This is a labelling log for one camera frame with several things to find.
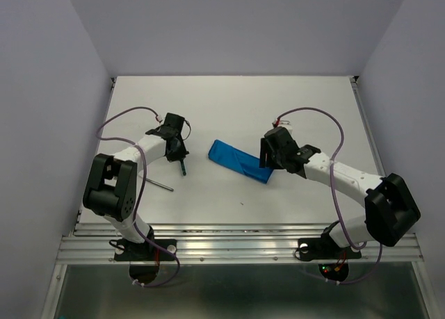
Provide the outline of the blue cloth napkin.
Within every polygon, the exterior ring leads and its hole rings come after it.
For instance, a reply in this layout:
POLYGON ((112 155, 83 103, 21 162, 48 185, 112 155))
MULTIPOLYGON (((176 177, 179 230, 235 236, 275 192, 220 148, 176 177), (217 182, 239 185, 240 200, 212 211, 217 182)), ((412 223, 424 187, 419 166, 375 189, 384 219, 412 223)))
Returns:
POLYGON ((214 140, 209 152, 210 161, 242 174, 260 183, 267 184, 273 170, 259 167, 259 158, 247 154, 221 140, 214 140))

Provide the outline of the silver metal fork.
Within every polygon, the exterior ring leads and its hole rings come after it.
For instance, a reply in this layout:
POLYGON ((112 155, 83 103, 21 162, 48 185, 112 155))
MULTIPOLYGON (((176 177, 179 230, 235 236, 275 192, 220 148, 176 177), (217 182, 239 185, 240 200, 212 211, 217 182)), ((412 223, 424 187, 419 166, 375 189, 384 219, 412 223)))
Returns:
POLYGON ((148 182, 148 183, 150 183, 150 184, 152 184, 154 186, 157 186, 159 188, 162 188, 164 190, 168 190, 170 192, 174 192, 175 191, 174 188, 171 188, 170 186, 167 186, 167 185, 164 185, 162 183, 159 183, 158 181, 151 180, 151 179, 149 179, 147 177, 144 177, 143 175, 139 175, 139 177, 141 179, 145 180, 146 182, 148 182))

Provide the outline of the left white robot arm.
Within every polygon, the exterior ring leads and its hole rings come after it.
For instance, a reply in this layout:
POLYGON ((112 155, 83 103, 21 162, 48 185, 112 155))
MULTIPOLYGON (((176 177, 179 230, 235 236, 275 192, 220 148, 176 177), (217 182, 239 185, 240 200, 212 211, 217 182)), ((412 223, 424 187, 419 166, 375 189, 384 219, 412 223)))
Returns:
POLYGON ((131 251, 139 259, 154 253, 153 229, 143 222, 137 210, 142 195, 137 193, 138 175, 147 176, 147 166, 166 158, 184 163, 188 151, 182 137, 188 121, 167 113, 155 129, 145 132, 138 142, 114 154, 98 154, 92 160, 83 194, 83 206, 108 220, 122 237, 131 243, 131 251))

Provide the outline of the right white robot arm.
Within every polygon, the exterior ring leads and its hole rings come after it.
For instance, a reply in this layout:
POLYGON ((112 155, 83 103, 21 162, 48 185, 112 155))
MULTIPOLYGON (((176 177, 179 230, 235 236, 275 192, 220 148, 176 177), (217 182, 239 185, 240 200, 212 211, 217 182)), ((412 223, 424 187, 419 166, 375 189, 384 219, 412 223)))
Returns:
POLYGON ((324 184, 332 195, 342 193, 364 208, 362 217, 348 221, 338 217, 323 232, 317 246, 327 256, 372 240, 393 247, 421 217, 401 176, 365 173, 334 161, 317 147, 300 147, 283 126, 271 129, 260 140, 259 165, 324 184))

